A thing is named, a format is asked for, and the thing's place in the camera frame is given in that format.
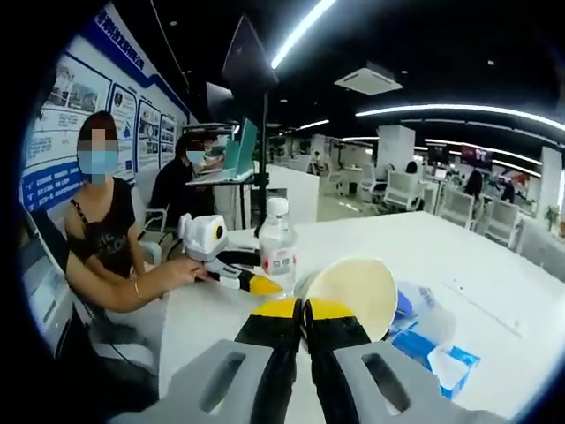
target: woman's hand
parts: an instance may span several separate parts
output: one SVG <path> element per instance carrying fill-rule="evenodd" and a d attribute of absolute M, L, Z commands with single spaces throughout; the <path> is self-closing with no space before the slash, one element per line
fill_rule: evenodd
<path fill-rule="evenodd" d="M 209 276 L 202 262 L 194 261 L 186 255 L 163 263 L 162 266 L 167 267 L 170 273 L 169 290 L 175 289 L 181 285 L 194 283 L 196 278 L 205 281 L 209 280 Z"/>

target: blue wall banner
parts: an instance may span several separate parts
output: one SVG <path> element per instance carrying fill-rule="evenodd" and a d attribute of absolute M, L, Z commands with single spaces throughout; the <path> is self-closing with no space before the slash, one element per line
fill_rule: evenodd
<path fill-rule="evenodd" d="M 93 20 L 83 26 L 80 35 L 143 88 L 151 87 L 153 84 L 158 86 L 188 117 L 190 111 L 160 75 L 146 76 L 143 73 L 143 61 L 139 62 L 136 59 L 139 54 L 132 50 L 129 42 L 125 44 L 121 33 L 113 29 L 115 27 L 116 25 L 111 21 L 108 13 L 102 9 Z"/>
<path fill-rule="evenodd" d="M 134 170 L 135 119 L 138 112 L 138 100 L 135 94 L 125 87 L 114 83 L 109 95 L 109 112 L 116 122 L 119 158 L 116 177 L 132 180 Z"/>
<path fill-rule="evenodd" d="M 161 115 L 161 137 L 159 148 L 159 168 L 169 163 L 175 156 L 174 147 L 177 140 L 177 126 L 171 115 Z"/>
<path fill-rule="evenodd" d="M 22 197 L 27 210 L 38 207 L 50 209 L 56 204 L 66 201 L 82 184 L 77 162 L 66 162 L 53 165 L 22 178 Z"/>
<path fill-rule="evenodd" d="M 154 106 L 139 100 L 137 166 L 144 170 L 159 169 L 159 133 L 161 112 Z"/>

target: blue face mask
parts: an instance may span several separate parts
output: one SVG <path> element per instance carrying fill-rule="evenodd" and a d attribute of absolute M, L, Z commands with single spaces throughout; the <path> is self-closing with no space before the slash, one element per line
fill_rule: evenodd
<path fill-rule="evenodd" d="M 186 158 L 192 163 L 204 162 L 206 152 L 186 152 Z"/>
<path fill-rule="evenodd" d="M 118 152 L 115 150 L 83 150 L 77 153 L 77 157 L 85 176 L 111 176 L 116 172 Z"/>

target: plastic bottle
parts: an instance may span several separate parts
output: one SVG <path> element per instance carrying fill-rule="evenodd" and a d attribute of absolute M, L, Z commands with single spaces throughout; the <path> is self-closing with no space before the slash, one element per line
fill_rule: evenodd
<path fill-rule="evenodd" d="M 289 220 L 289 202 L 283 197 L 267 200 L 267 218 L 259 231 L 261 266 L 291 296 L 296 283 L 297 234 Z"/>

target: potted plant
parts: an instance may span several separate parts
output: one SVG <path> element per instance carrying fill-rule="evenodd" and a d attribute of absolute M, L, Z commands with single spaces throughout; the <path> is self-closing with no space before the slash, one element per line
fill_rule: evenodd
<path fill-rule="evenodd" d="M 559 219 L 559 209 L 556 206 L 548 206 L 544 218 L 547 221 L 547 230 L 551 231 Z"/>

